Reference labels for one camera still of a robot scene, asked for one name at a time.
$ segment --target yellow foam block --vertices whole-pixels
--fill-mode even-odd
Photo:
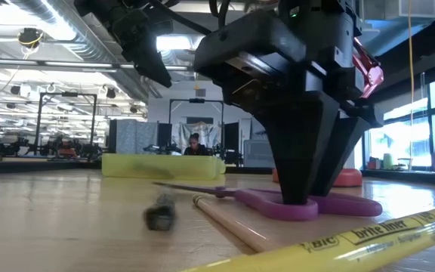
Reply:
[[[114,178],[213,180],[223,171],[213,156],[104,154],[102,173]]]

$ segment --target ceiling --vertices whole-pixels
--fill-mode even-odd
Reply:
[[[126,63],[121,55],[122,49],[119,44],[114,41],[93,14],[88,14],[83,18],[78,16],[73,7],[73,0],[39,1],[41,2],[40,8],[50,8],[51,15],[56,16],[56,19],[45,20],[38,13],[31,13],[28,9],[24,11],[13,3],[17,1],[8,0],[11,2],[10,5],[0,5],[0,59],[22,60],[26,58],[47,62],[71,62],[69,64],[92,63],[89,61],[89,56],[83,56],[75,49],[84,43],[82,41],[91,41],[92,46],[99,48],[99,52],[105,55],[100,59],[96,56],[94,63]],[[357,1],[359,3],[357,10],[368,23],[361,42],[369,47],[374,45],[373,50],[376,54],[383,54],[406,39],[404,35],[406,21],[403,14],[391,17],[386,7],[378,4],[380,2],[384,1],[376,1],[374,4],[366,0]],[[389,2],[400,4],[400,0]],[[245,10],[249,12],[258,7],[275,8],[276,3],[257,0],[246,5],[240,0],[231,2],[227,22],[239,19],[245,14]],[[210,15],[207,1],[181,1],[172,9],[211,30],[216,30],[218,27],[218,20]],[[421,31],[435,20],[433,12],[429,17],[419,15],[413,18],[415,32]],[[41,29],[44,32],[37,50],[29,51],[17,41],[18,33],[27,27]],[[193,50],[197,48],[202,37],[193,30],[174,22],[173,34],[158,37],[156,47],[169,69],[171,66],[192,66]],[[378,41],[381,41],[382,46],[377,46]],[[38,112],[39,93],[41,92],[71,91],[78,94],[96,94],[96,132],[99,142],[103,140],[105,131],[108,130],[107,120],[110,118],[145,121],[148,99],[192,98],[192,90],[196,86],[205,88],[207,97],[222,97],[219,88],[192,71],[170,71],[173,86],[167,89],[143,79],[134,69],[99,70],[98,68],[71,67],[69,64],[66,63],[61,67],[43,67],[40,63],[33,66],[0,65],[0,126],[3,130],[7,130],[8,133],[34,133],[35,115]],[[11,88],[15,86],[20,86],[24,91],[20,94],[12,94]],[[115,98],[107,98],[108,89],[115,90]],[[91,125],[88,124],[88,117],[91,116],[93,110],[92,99],[92,97],[82,95],[45,97],[46,104],[42,109],[42,123],[46,124],[44,133],[58,131],[69,137],[88,138]],[[136,113],[130,112],[131,106],[137,108]]]

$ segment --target table surface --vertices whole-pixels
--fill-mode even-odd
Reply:
[[[230,187],[277,188],[270,175],[226,175]],[[159,189],[151,181],[102,178],[98,170],[0,175],[0,271],[178,271],[254,253],[178,191],[171,232],[145,228],[142,211]],[[265,236],[289,245],[435,207],[435,186],[366,179],[334,189],[379,201],[377,218],[320,215],[315,221],[264,218],[231,199],[209,197]],[[380,272],[435,272],[435,246]]]

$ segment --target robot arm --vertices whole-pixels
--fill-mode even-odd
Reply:
[[[222,8],[215,32],[148,1],[206,35],[194,69],[222,88],[226,104],[265,127],[285,204],[326,196],[363,132],[382,126],[367,97],[383,73],[356,39],[362,28],[353,1],[281,0],[278,14],[256,10],[227,25]]]

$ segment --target person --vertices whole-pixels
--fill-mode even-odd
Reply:
[[[199,134],[194,133],[189,137],[189,147],[184,151],[184,155],[209,156],[205,146],[199,144]]]

